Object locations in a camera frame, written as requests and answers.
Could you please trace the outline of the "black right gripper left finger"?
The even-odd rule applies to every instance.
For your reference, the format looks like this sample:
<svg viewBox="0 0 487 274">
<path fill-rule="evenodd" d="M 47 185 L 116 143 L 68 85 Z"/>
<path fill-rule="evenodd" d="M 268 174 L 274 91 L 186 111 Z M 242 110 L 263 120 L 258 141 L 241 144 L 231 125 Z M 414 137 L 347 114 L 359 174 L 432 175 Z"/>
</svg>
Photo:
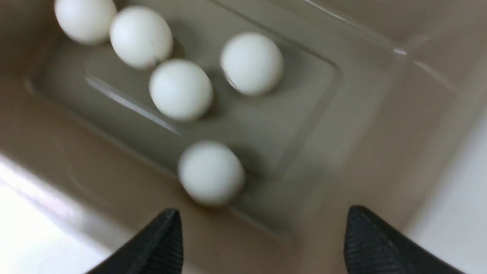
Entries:
<svg viewBox="0 0 487 274">
<path fill-rule="evenodd" d="M 180 274 L 184 265 L 180 213 L 168 208 L 89 274 Z"/>
</svg>

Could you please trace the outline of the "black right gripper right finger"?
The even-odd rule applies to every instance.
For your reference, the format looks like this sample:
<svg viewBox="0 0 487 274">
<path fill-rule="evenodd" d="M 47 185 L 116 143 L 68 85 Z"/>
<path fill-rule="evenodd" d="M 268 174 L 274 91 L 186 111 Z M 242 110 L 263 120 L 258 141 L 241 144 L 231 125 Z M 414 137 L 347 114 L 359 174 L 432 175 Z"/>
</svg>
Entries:
<svg viewBox="0 0 487 274">
<path fill-rule="evenodd" d="M 348 210 L 343 256 L 348 274 L 461 273 L 361 205 Z"/>
</svg>

